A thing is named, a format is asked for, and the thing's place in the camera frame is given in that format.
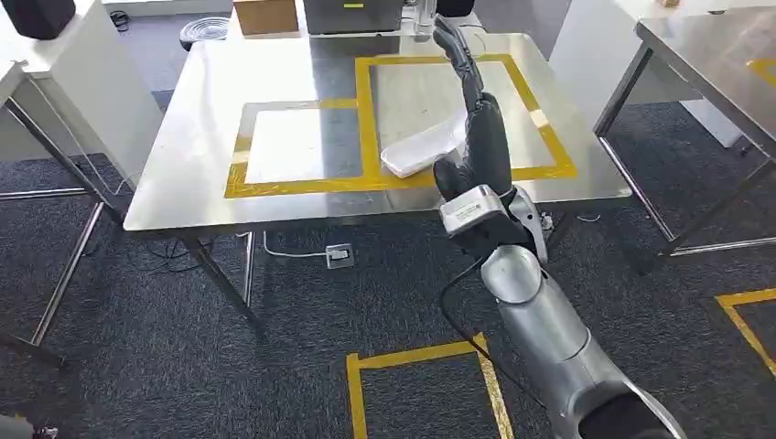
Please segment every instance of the yellow rectangle outline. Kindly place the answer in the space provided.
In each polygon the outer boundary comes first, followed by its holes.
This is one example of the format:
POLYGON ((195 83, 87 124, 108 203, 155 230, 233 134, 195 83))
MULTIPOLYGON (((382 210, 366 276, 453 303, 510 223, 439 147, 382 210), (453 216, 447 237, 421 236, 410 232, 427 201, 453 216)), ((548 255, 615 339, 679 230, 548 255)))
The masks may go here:
MULTIPOLYGON (((525 77, 514 60, 507 54, 486 54, 477 57, 480 61, 499 61, 512 80, 528 113, 540 112, 525 77)), ((246 198, 268 195, 306 194, 320 192, 349 192, 369 190, 394 190, 414 187, 432 187, 434 177, 430 170, 419 172, 407 178, 399 178, 381 172, 377 146, 377 130, 372 106, 370 68, 379 65, 396 64, 440 64, 448 63, 441 57, 373 57, 355 59, 356 99, 326 99, 308 102, 304 108, 355 109, 358 116, 359 143, 361 149, 361 175, 358 177, 322 178, 316 180, 283 181, 269 183, 245 183, 250 141, 238 137, 235 140, 234 155, 227 176, 225 198, 246 198)), ((568 156, 550 123, 536 127, 544 144, 555 160, 554 166, 531 166, 512 170, 512 181, 543 178, 570 178, 577 175, 574 163, 568 156)))
MULTIPOLYGON (((488 344, 485 342, 485 336, 480 332, 474 337, 474 341, 485 352, 488 351, 488 344)), ((482 356, 467 341, 448 343, 446 345, 432 346, 395 352, 392 354, 379 355, 367 359, 359 359, 359 354, 348 354, 345 358, 345 369, 348 373, 348 391, 350 394, 350 419, 353 422, 353 439, 366 439, 366 414, 363 405, 363 390, 361 388, 361 370, 364 369, 383 369, 399 366, 403 364, 416 363, 418 361, 428 361, 431 359, 443 359, 454 357, 461 354, 476 353, 480 361, 482 377, 485 380, 485 387, 490 397, 490 406, 496 417, 496 424, 499 426, 499 435, 501 439, 514 439, 512 432, 512 423, 507 414, 504 404, 501 388, 499 387, 496 371, 493 364, 482 356)))
POLYGON ((765 347, 762 346, 760 340, 754 335, 754 332, 749 328, 749 325, 741 318, 741 315, 736 311, 734 306, 756 304, 758 302, 764 302, 766 300, 776 300, 776 289, 767 289, 760 291, 751 291, 748 293, 727 294, 719 295, 716 297, 717 302, 725 311, 730 320, 741 332, 741 335, 747 340, 750 346, 755 352, 760 355, 760 358, 765 363, 765 366, 771 371, 771 374, 776 377, 776 361, 772 359, 768 352, 765 351, 765 347))

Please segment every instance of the carpet floor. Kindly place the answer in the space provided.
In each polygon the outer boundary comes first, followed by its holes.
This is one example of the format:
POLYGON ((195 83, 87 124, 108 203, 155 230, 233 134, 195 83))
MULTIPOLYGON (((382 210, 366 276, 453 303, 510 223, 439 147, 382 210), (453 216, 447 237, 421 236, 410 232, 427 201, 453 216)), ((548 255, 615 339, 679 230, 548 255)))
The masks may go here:
MULTIPOLYGON (((158 94, 162 107, 169 93, 158 94)), ((626 107, 612 141, 677 230, 757 163, 716 143, 679 104, 626 107)), ((107 162, 98 167, 114 184, 107 162)), ((757 237, 774 227, 769 180, 726 227, 699 238, 757 237)), ((50 160, 0 164, 0 190, 66 187, 50 160)), ((28 337, 89 213, 84 199, 0 207, 0 329, 28 337)), ((774 249, 636 268, 661 245, 635 201, 577 221, 548 270, 601 346, 661 400, 694 438, 776 437, 776 383, 714 300, 776 286, 774 249)), ((437 289, 470 261, 438 221, 270 233, 274 250, 352 243, 356 266, 285 260, 257 250, 257 340, 201 270, 176 259, 152 270, 164 242, 136 241, 103 218, 75 273, 46 346, 63 371, 0 348, 0 412, 52 423, 61 437, 350 437, 345 358, 459 341, 437 309, 437 289)), ((212 254, 237 284, 242 238, 212 254)), ((493 300, 476 278, 452 294, 454 315, 530 386, 493 300)), ((773 304, 741 314, 776 356, 773 304)), ((474 354, 363 372, 370 438, 499 437, 474 354)), ((499 374, 516 438, 549 437, 542 410, 499 374)))

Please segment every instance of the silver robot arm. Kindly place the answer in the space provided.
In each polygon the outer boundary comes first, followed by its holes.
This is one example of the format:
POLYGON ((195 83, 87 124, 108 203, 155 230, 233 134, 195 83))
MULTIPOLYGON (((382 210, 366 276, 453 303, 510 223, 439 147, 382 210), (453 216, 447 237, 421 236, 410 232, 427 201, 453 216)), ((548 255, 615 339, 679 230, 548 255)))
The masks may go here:
POLYGON ((434 164, 449 237, 479 261, 482 281, 533 383, 557 439, 685 439, 673 416, 609 359, 542 267, 540 216, 512 183, 509 149, 496 98, 484 90, 460 32, 436 19, 435 42, 461 78, 468 110, 462 163, 434 164))
MULTIPOLYGON (((452 238, 498 217, 538 230, 533 202, 519 187, 507 211, 490 187, 481 185, 445 203, 440 211, 452 238)), ((544 248, 541 232, 533 248, 544 248)), ((527 246, 499 245, 480 268, 496 298, 504 325, 542 400, 558 439, 667 439, 684 433, 667 410, 614 365, 542 268, 546 253, 527 246)))

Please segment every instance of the black stool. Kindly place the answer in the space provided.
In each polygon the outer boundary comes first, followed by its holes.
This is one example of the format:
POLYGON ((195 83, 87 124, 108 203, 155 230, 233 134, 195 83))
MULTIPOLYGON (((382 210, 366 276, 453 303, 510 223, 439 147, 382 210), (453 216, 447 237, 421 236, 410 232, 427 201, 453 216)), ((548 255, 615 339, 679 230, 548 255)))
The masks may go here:
POLYGON ((226 39, 228 25, 229 18, 223 16, 208 16, 194 20, 180 29, 180 46, 188 52, 196 41, 226 39))

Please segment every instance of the cardboard box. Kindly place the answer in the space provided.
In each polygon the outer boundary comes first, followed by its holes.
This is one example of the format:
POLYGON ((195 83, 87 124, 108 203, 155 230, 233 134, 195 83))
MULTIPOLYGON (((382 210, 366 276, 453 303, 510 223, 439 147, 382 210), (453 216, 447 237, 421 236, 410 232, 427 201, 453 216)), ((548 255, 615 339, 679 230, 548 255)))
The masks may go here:
POLYGON ((296 32, 294 0, 233 0, 243 35, 296 32))

